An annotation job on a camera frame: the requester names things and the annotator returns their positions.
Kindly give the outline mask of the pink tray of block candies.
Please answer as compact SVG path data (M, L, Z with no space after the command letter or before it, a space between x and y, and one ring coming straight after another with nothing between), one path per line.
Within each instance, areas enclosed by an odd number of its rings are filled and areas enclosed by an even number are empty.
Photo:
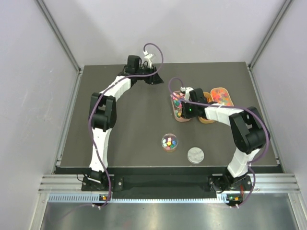
M183 116L181 100L184 99L184 97L185 97L185 94L182 93L181 91L174 91L170 94L174 118L178 122L188 122L191 120Z

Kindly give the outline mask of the orange tray of star candies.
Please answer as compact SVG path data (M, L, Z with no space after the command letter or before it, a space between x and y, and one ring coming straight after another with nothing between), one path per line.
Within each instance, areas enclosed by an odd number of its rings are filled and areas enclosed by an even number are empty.
M223 87L213 88L211 89L210 94L213 101L225 106L234 106L227 89Z

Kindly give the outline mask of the clear round jar lid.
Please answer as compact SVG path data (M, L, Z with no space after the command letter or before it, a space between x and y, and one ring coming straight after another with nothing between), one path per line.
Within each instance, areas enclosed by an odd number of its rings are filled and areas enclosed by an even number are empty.
M202 149L193 147L188 150L187 157L191 163L199 164L204 160L205 154Z

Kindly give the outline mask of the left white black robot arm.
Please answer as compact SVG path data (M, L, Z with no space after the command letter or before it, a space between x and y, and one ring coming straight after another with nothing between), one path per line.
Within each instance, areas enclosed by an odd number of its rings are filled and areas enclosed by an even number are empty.
M128 56L124 66L113 82L101 92L91 95L88 129L93 144L90 172L83 178L84 191L111 191L111 178L107 172L107 151L109 137L117 121L117 100L137 81L149 85L163 83L159 69L151 62L151 55L145 56L142 64L139 56Z

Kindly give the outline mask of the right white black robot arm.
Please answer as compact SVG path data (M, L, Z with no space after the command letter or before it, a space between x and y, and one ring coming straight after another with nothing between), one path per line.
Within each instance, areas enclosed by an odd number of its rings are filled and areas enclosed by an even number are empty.
M223 189L234 190L241 185L254 157L270 141L270 134L255 107L234 108L209 102L201 88L181 87L182 116L200 117L225 124L231 128L236 146L233 158L223 173Z

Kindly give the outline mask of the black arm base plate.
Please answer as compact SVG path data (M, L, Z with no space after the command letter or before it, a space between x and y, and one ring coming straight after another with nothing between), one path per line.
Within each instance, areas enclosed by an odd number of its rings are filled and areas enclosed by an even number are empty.
M242 186L250 189L251 178L245 176L229 185L221 175L115 175L111 176L111 191L122 192L132 188L200 188L203 191L216 189L238 191Z

